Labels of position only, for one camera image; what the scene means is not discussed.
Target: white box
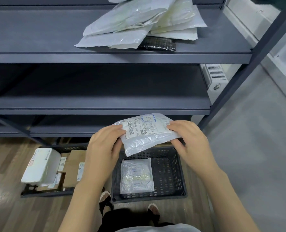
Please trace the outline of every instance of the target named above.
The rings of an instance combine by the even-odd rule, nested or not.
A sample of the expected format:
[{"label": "white box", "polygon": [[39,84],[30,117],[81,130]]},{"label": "white box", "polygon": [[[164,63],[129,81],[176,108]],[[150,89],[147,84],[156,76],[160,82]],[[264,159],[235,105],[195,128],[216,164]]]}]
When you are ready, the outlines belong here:
[{"label": "white box", "polygon": [[52,148],[38,148],[21,179],[22,183],[50,185],[54,182],[60,163],[60,153]]}]

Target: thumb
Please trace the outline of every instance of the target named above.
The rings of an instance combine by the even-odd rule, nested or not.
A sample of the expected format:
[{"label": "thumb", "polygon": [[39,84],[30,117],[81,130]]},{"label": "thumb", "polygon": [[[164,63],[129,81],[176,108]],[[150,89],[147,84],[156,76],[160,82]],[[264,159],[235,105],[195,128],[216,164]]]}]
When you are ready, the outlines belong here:
[{"label": "thumb", "polygon": [[186,155],[186,148],[178,139],[171,140],[171,143],[181,157],[184,157]]},{"label": "thumb", "polygon": [[115,144],[113,145],[112,158],[116,161],[119,157],[119,152],[120,152],[120,149],[122,148],[122,144],[123,144],[122,140],[120,138],[118,138],[117,141],[115,142]]}]

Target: floor plank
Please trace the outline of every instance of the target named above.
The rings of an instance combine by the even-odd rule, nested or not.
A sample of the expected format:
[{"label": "floor plank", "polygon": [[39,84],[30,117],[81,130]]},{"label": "floor plank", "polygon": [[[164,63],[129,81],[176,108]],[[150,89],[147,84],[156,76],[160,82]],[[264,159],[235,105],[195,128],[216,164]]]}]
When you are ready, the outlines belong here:
[{"label": "floor plank", "polygon": [[[0,138],[0,232],[56,232],[67,211],[71,196],[21,199],[24,184],[20,179],[39,144],[25,138]],[[213,232],[206,190],[194,172],[182,162],[188,192],[185,199],[153,201],[160,210],[161,222],[186,223],[202,232]],[[110,191],[111,180],[105,184]],[[144,212],[151,201],[120,203],[115,208],[129,207]],[[97,210],[93,231],[101,224]]]}]

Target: forearm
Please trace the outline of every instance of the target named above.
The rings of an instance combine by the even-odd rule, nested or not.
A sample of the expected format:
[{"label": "forearm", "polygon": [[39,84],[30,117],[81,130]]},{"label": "forearm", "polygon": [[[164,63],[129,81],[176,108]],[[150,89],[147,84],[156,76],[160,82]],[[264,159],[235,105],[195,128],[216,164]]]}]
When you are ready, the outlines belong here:
[{"label": "forearm", "polygon": [[259,231],[235,193],[226,173],[221,169],[215,169],[213,173],[201,179],[210,196],[221,231]]},{"label": "forearm", "polygon": [[58,232],[89,232],[101,189],[99,184],[78,183]]}]

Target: stack of white packages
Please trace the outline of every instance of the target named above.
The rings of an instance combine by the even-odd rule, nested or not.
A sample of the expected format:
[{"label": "stack of white packages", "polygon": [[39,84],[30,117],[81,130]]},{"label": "stack of white packages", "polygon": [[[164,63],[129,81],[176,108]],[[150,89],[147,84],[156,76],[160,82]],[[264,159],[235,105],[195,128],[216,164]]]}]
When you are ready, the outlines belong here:
[{"label": "stack of white packages", "polygon": [[86,27],[77,47],[137,48],[148,35],[174,39],[198,38],[206,27],[192,0],[109,0],[119,3]]}]

